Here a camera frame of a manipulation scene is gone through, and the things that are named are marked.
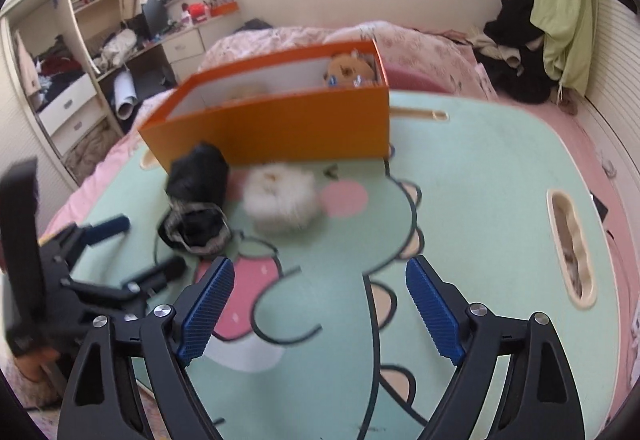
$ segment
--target blue gripper pad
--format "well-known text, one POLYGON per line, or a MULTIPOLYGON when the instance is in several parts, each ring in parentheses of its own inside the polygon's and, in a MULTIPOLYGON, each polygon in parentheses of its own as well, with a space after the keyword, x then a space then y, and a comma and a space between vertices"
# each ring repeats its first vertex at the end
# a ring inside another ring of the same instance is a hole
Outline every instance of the blue gripper pad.
POLYGON ((405 277, 409 294, 438 353, 450 359, 455 366, 460 366, 465 359, 465 350, 460 340, 460 319, 465 317, 464 314, 460 314, 460 310, 467 306, 466 300, 453 285, 442 282, 424 257, 408 261, 405 277), (441 294, 439 291, 447 288, 449 288, 449 295, 455 299, 458 316, 454 315, 447 305, 444 299, 446 294, 441 294))
POLYGON ((185 288, 175 302, 175 355, 184 366, 204 353, 234 288, 234 277, 231 260, 216 258, 200 281, 185 288))
POLYGON ((101 224, 94 226, 85 226, 84 229, 84 244, 87 246, 95 245, 96 243, 108 240, 116 234, 127 232, 131 228, 129 219, 121 214, 111 220, 102 222, 101 224))

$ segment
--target pink cheek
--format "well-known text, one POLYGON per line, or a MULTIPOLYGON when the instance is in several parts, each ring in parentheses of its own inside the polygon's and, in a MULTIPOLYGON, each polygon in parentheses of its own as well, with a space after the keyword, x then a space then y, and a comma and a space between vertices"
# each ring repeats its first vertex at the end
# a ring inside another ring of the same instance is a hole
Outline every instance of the pink cheek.
POLYGON ((249 175, 248 169, 233 170, 226 181, 226 199, 235 202, 242 199, 244 182, 249 175))
POLYGON ((339 180, 322 189, 320 200, 330 218, 349 218, 367 208, 369 194, 355 180, 339 180))

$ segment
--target green towel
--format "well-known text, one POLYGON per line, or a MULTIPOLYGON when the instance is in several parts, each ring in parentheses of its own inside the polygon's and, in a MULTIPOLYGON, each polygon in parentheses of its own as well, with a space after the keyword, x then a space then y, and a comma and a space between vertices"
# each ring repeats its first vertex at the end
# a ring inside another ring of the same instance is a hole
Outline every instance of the green towel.
POLYGON ((593 49, 591 0, 535 0, 531 22, 545 32, 546 73, 584 95, 593 49))

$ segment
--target pink blanket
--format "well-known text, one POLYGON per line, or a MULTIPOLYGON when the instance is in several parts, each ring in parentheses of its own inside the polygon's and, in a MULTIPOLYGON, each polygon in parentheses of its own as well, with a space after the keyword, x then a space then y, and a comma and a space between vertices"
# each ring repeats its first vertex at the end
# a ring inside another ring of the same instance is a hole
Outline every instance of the pink blanket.
MULTIPOLYGON (((635 357, 631 346, 630 322, 640 293, 640 279, 620 198, 602 170, 593 143, 575 118, 564 114, 549 102, 540 106, 524 106, 498 98, 484 68, 476 63, 469 48, 441 36, 419 33, 387 22, 369 22, 340 30, 293 27, 238 33, 213 45, 207 51, 200 71, 272 51, 361 38, 375 39, 391 88, 517 105, 544 120, 564 141, 589 189, 609 208, 606 229, 610 231, 609 248, 620 291, 621 327, 620 369, 611 408, 611 413, 614 413, 630 389, 630 373, 635 357)), ((111 149, 95 173, 71 195, 50 222, 46 234, 54 233, 71 222, 82 222, 88 216, 102 192, 141 145, 142 140, 136 128, 170 93, 165 92, 145 101, 132 131, 111 149)))

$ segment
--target rug handle hole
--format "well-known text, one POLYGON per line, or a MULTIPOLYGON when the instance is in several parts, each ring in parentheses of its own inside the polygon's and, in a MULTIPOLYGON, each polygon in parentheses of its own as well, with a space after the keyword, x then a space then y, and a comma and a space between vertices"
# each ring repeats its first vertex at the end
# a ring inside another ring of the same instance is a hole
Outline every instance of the rug handle hole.
POLYGON ((596 302, 596 282, 580 218, 567 193, 550 190, 546 198, 567 293, 575 306, 589 309, 596 302))

